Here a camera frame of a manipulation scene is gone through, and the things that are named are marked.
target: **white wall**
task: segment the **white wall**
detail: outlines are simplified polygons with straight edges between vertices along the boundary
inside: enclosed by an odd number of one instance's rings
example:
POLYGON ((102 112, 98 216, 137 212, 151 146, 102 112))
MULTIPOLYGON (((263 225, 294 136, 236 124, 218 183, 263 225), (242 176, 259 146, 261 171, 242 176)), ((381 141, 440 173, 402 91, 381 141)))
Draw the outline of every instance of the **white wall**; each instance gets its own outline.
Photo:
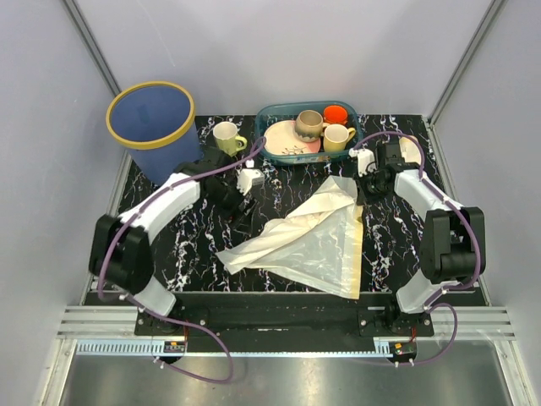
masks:
POLYGON ((28 406, 121 159, 112 96, 58 0, 0 13, 0 404, 28 406))
POLYGON ((461 202, 484 210, 491 299, 541 399, 541 2, 510 1, 436 124, 461 202))
POLYGON ((78 0, 121 87, 170 80, 202 114, 340 99, 430 114, 490 0, 78 0))

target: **white plastic bag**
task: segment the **white plastic bag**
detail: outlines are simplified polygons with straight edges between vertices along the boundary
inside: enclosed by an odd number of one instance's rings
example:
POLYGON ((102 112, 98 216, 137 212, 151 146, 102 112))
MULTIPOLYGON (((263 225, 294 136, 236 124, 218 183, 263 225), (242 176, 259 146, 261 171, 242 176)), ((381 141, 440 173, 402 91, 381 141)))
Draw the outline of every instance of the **white plastic bag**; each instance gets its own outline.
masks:
POLYGON ((351 178, 330 176, 284 219, 270 220, 259 237, 216 255, 231 273, 267 271, 329 294, 358 299, 363 208, 351 178))

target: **dish rack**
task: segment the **dish rack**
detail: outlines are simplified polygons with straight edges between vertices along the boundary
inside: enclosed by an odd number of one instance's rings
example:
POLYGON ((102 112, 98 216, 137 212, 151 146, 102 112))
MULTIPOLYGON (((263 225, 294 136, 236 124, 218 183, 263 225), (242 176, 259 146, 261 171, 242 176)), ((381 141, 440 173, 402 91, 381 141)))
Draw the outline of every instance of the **dish rack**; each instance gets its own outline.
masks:
POLYGON ((304 101, 300 103, 275 104, 265 107, 258 112, 255 117, 255 139, 265 135, 265 131, 274 123, 283 120, 294 120, 304 110, 315 110, 323 115, 323 110, 330 105, 342 106, 347 111, 346 127, 354 127, 357 130, 355 136, 347 143, 344 151, 338 152, 317 152, 312 154, 298 155, 276 155, 271 154, 265 148, 261 151, 266 159, 273 165, 302 165, 314 162, 338 162, 348 158, 348 150, 357 144, 363 137, 363 132, 359 126, 358 115, 355 109, 341 101, 304 101))

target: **metal floor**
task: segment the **metal floor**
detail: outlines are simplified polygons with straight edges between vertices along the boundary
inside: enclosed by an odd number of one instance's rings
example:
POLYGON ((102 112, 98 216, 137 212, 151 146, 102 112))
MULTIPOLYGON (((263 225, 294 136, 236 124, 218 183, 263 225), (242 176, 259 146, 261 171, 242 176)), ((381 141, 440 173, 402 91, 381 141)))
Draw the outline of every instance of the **metal floor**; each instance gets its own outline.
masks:
MULTIPOLYGON (((421 342, 419 349, 422 359, 439 347, 421 342)), ((207 376, 227 373, 223 358, 187 358, 179 364, 207 376)), ((77 355, 62 405, 512 404, 495 349, 488 342, 457 342, 432 365, 398 370, 366 365, 361 359, 243 358, 235 359, 235 367, 234 383, 221 386, 160 370, 147 358, 77 355)))

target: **blue trash bin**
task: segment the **blue trash bin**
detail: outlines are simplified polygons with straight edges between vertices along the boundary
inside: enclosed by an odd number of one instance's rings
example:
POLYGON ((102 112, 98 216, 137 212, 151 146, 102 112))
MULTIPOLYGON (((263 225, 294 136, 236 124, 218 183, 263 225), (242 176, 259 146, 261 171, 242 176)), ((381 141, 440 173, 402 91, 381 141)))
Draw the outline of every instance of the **blue trash bin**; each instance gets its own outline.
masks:
POLYGON ((145 176, 161 185, 182 162, 201 158, 192 96, 170 82, 145 82, 123 91, 107 110, 109 132, 128 148, 145 176))

